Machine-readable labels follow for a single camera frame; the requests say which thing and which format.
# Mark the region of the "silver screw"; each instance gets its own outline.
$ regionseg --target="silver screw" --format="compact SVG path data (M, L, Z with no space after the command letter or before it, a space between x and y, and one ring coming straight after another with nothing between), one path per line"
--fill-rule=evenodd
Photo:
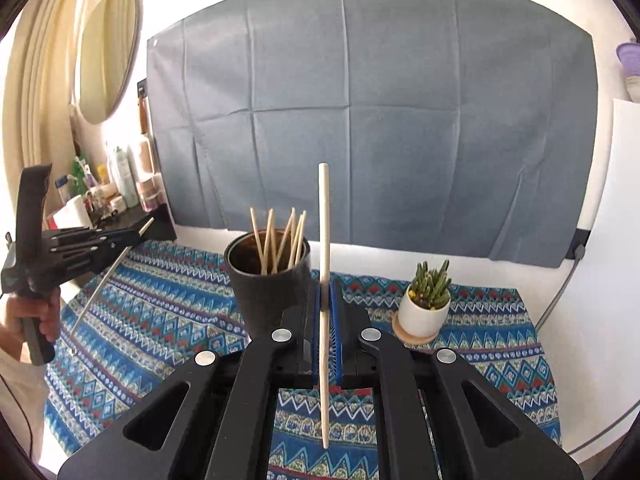
M196 355L196 364L200 366L209 366L213 361L216 360L216 355L209 350L205 350L204 352L199 352Z
M456 360L456 353L453 350L449 350L448 348L441 348L440 350L438 350L436 357L441 363L449 365Z
M271 333L271 339L278 343L284 343L285 341L291 339L291 330L287 330L286 328L279 328L277 330L274 330Z
M382 337L380 330L377 328L366 328L360 333L360 335L364 341L377 341Z

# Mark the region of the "succulent plant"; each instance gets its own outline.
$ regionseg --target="succulent plant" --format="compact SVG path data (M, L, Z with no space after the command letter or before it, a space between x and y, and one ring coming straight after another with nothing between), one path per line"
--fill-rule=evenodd
M409 285L409 298L421 308L438 310L447 306L450 294L447 290L451 279L447 279L449 260L445 260L440 270L431 269L427 262L418 264L415 278Z

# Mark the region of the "black cylindrical container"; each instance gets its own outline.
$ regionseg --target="black cylindrical container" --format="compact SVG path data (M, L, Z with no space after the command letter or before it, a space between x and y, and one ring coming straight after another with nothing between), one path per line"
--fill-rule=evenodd
M265 234L265 231L259 233L263 246ZM277 246L280 245L283 234L281 230L276 231ZM236 238L225 250L231 287L236 296L238 310L244 319L244 328L251 339L271 336L271 332L280 327L282 313L286 308L305 305L307 302L311 281L311 248L304 238L299 263L287 269L290 237L287 238L289 241L284 248L278 264L279 272L276 274L271 274L271 255L269 274L260 274L260 257L253 233Z

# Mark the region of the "gray fabric backdrop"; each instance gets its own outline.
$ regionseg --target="gray fabric backdrop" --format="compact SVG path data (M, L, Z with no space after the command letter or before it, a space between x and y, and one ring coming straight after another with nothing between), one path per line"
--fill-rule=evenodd
M226 0L148 43L178 224L555 267L591 166L591 37L529 0Z

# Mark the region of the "zigzag pattern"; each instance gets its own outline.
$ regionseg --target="zigzag pattern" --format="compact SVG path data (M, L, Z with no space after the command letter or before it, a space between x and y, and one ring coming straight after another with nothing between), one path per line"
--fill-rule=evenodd
M407 282L337 274L347 304L364 305L390 332ZM129 253L84 318L68 331L97 286L90 282L62 313L62 337L47 371L46 420L69 454L170 374L194 352L244 348L242 319L220 254L166 242ZM516 290L452 285L452 303L436 340L506 394L560 442L553 376ZM75 346L76 354L69 348ZM271 443L270 480L378 480L371 390L330 391L330 438L324 450L315 390L280 390Z

